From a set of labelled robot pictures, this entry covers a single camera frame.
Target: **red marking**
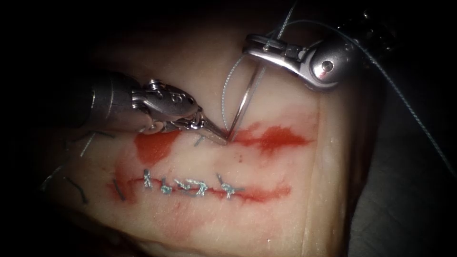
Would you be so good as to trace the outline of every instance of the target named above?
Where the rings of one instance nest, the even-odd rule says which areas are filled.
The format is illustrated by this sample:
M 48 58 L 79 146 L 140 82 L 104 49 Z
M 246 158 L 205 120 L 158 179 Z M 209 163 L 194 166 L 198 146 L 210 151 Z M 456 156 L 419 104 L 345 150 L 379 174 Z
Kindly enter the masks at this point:
M 257 122 L 252 124 L 246 130 L 239 131 L 237 137 L 235 138 L 235 142 L 245 147 L 258 148 L 261 153 L 272 155 L 280 148 L 305 146 L 313 141 L 294 135 L 290 128 L 282 128 L 280 126 L 269 127 L 260 137 L 256 138 L 254 137 L 253 132 L 259 129 L 259 127 L 260 123 Z M 137 148 L 138 159 L 147 167 L 155 165 L 157 162 L 170 154 L 171 145 L 176 140 L 178 135 L 178 131 L 171 133 L 158 133 L 154 135 L 138 135 L 134 141 Z M 135 203 L 137 200 L 134 193 L 134 184 L 139 183 L 139 186 L 142 186 L 144 182 L 143 177 L 138 177 L 141 174 L 140 172 L 132 172 L 131 161 L 132 159 L 128 158 L 128 154 L 124 154 L 124 156 L 118 158 L 115 178 L 118 188 L 124 196 L 125 201 Z M 238 162 L 243 162 L 242 155 L 239 156 Z M 157 184 L 155 188 L 160 188 L 162 183 L 159 178 L 151 178 L 151 182 Z M 176 183 L 173 181 L 172 183 L 174 184 L 172 186 L 172 191 L 183 190 L 175 185 Z M 195 194 L 198 191 L 198 185 L 192 186 L 192 189 L 186 191 L 187 193 Z M 113 197 L 121 200 L 114 183 L 109 183 L 108 187 Z M 238 197 L 245 201 L 267 202 L 269 200 L 288 196 L 291 191 L 290 186 L 284 185 L 278 185 L 277 188 L 273 190 L 263 190 L 256 187 L 250 188 L 249 186 L 244 187 L 244 189 L 244 191 L 237 191 L 231 197 Z M 223 199 L 227 195 L 227 193 L 222 189 L 216 188 L 208 188 L 206 193 L 213 194 L 220 199 Z
M 277 149 L 287 146 L 305 146 L 312 142 L 303 137 L 292 134 L 290 128 L 281 128 L 280 126 L 269 127 L 259 138 L 255 138 L 252 133 L 259 128 L 260 124 L 254 123 L 246 130 L 238 132 L 235 142 L 243 146 L 255 146 L 260 149 L 261 153 L 273 154 Z
M 178 135 L 179 131 L 153 135 L 139 134 L 135 138 L 138 158 L 144 164 L 154 165 L 158 163 L 170 154 L 171 144 Z
M 134 194 L 134 186 L 138 184 L 140 186 L 143 185 L 144 179 L 143 178 L 135 178 L 127 180 L 124 183 L 120 183 L 116 181 L 118 184 L 119 189 L 121 190 L 122 195 L 124 196 L 125 200 L 129 203 L 135 203 L 136 198 Z M 152 187 L 156 190 L 160 191 L 160 187 L 162 186 L 162 181 L 157 178 L 151 178 L 151 183 L 153 184 Z M 195 195 L 199 190 L 199 185 L 192 184 L 191 188 L 188 190 L 184 190 L 179 185 L 177 185 L 173 181 L 173 185 L 167 183 L 165 181 L 165 185 L 171 187 L 172 192 L 182 192 L 187 193 L 189 195 Z M 111 193 L 115 199 L 121 200 L 119 193 L 117 192 L 114 183 L 108 184 Z M 236 191 L 231 198 L 239 198 L 244 201 L 253 201 L 258 203 L 264 203 L 273 199 L 280 199 L 282 197 L 286 197 L 290 195 L 291 187 L 286 185 L 278 185 L 274 190 L 264 190 L 258 187 L 246 187 L 243 188 L 243 191 Z M 208 188 L 205 191 L 205 195 L 214 195 L 217 196 L 219 199 L 224 199 L 227 197 L 227 192 L 220 189 L 220 188 Z

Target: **red dye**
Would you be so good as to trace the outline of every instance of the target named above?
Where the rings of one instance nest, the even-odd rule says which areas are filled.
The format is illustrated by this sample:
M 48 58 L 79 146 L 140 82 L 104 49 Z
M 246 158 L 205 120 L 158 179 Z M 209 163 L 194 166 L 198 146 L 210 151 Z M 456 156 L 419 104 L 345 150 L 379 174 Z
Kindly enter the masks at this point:
M 304 146 L 311 142 L 303 137 L 294 135 L 290 128 L 280 126 L 269 127 L 259 138 L 255 138 L 252 133 L 259 128 L 260 124 L 254 123 L 246 130 L 238 132 L 235 142 L 243 146 L 257 147 L 261 153 L 273 154 L 277 149 L 287 146 Z
M 139 134 L 135 138 L 138 158 L 147 165 L 154 165 L 170 154 L 171 145 L 179 135 L 179 131 L 157 133 L 153 135 Z

